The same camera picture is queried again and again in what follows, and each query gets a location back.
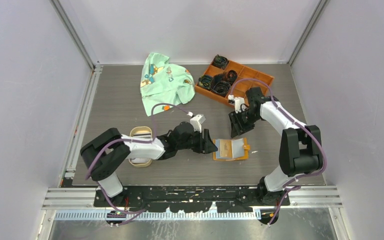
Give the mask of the orange leather card holder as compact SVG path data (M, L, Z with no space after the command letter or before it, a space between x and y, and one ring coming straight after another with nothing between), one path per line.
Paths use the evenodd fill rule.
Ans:
M251 149L248 144L247 138L238 139L213 139L212 140L217 151L212 153L214 161L231 162L243 161L249 158L249 151Z

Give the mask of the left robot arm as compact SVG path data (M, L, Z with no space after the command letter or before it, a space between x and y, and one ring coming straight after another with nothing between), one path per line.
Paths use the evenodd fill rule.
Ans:
M208 129L195 130L183 121L166 134L152 138L132 137L121 134L115 127L84 145L80 156L88 168L87 178L97 182L106 193L106 200L113 206L121 206L126 200L124 187L116 170L125 160L166 160L180 150L192 150L198 154L218 151Z

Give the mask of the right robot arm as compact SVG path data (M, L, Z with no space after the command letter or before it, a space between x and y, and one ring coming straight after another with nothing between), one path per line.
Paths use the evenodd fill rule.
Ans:
M265 96L259 87L246 91L246 98L228 96L234 106L229 113L231 137L254 129L258 120L268 122L281 136L278 167L260 179L256 197L263 205L271 205L288 192L286 187L300 178L321 174L326 157L321 145L321 131L293 117L273 95Z

